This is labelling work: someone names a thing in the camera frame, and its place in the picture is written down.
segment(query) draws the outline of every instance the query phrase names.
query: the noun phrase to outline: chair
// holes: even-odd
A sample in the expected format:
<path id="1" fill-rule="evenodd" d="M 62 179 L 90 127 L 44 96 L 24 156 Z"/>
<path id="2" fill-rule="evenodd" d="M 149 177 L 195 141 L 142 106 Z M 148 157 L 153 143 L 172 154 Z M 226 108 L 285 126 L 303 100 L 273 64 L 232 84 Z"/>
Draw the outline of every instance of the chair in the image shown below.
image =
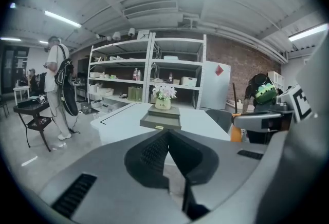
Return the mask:
<path id="1" fill-rule="evenodd" d="M 225 110 L 210 109 L 206 111 L 209 115 L 225 132 L 229 132 L 232 124 L 232 114 Z"/>
<path id="2" fill-rule="evenodd" d="M 5 110 L 5 106 L 7 108 L 7 112 L 8 112 L 8 115 L 9 115 L 9 110 L 8 110 L 8 105 L 7 105 L 7 102 L 3 99 L 3 97 L 0 95 L 0 108 L 2 107 L 4 109 L 4 112 L 5 112 L 5 116 L 7 118 L 7 114 L 6 114 L 6 110 Z"/>

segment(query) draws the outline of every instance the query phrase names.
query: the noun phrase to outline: bottle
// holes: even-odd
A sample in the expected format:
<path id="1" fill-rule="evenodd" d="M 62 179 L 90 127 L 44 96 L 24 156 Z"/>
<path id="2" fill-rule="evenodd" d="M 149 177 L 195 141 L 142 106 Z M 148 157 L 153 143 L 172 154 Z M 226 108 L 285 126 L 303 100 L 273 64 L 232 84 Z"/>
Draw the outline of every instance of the bottle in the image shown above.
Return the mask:
<path id="1" fill-rule="evenodd" d="M 133 81 L 137 80 L 137 68 L 135 68 L 134 70 L 134 74 L 133 74 Z"/>
<path id="2" fill-rule="evenodd" d="M 140 70 L 137 72 L 137 80 L 140 81 Z"/>

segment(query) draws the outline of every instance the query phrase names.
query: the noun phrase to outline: flower pot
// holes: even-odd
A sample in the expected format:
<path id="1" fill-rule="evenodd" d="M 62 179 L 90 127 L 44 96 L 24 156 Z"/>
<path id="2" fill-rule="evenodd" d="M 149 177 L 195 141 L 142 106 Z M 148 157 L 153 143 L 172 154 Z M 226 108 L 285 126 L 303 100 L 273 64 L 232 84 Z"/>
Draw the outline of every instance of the flower pot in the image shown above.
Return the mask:
<path id="1" fill-rule="evenodd" d="M 171 107 L 170 100 L 161 100 L 159 98 L 155 101 L 155 108 L 160 110 L 169 110 Z"/>

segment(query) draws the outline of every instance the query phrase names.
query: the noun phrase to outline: red paper sign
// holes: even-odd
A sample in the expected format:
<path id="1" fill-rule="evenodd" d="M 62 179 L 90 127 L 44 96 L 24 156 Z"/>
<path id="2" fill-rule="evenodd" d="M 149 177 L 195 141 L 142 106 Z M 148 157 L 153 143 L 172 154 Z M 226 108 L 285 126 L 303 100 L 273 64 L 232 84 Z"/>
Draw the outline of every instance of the red paper sign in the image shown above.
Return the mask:
<path id="1" fill-rule="evenodd" d="M 216 69 L 215 72 L 216 72 L 217 76 L 219 76 L 223 71 L 224 71 L 224 70 L 221 68 L 221 66 L 218 65 L 218 67 L 217 67 L 217 69 Z"/>

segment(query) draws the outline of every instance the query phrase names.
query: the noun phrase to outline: concrete floor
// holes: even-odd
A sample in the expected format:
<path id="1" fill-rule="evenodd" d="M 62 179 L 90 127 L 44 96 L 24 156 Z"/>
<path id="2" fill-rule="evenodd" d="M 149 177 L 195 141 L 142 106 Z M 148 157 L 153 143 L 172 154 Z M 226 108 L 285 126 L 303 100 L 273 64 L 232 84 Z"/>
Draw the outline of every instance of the concrete floor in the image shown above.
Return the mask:
<path id="1" fill-rule="evenodd" d="M 27 130 L 31 148 L 26 142 L 25 127 L 18 114 L 13 112 L 14 100 L 7 101 L 10 115 L 5 118 L 4 111 L 0 109 L 0 147 L 3 157 L 7 160 L 9 171 L 22 185 L 39 194 L 45 184 L 59 171 L 65 169 L 91 150 L 101 146 L 98 132 L 94 130 L 90 122 L 93 115 L 78 114 L 78 120 L 74 130 L 81 134 L 74 134 L 64 141 L 58 140 L 60 131 L 51 122 L 45 129 L 44 135 L 49 152 L 38 131 Z M 50 108 L 40 113 L 41 116 L 51 117 Z M 32 116 L 22 115 L 27 123 Z M 72 127 L 76 117 L 67 115 L 68 124 Z M 169 194 L 181 208 L 185 179 L 175 165 L 165 165 L 163 175 L 169 178 Z"/>

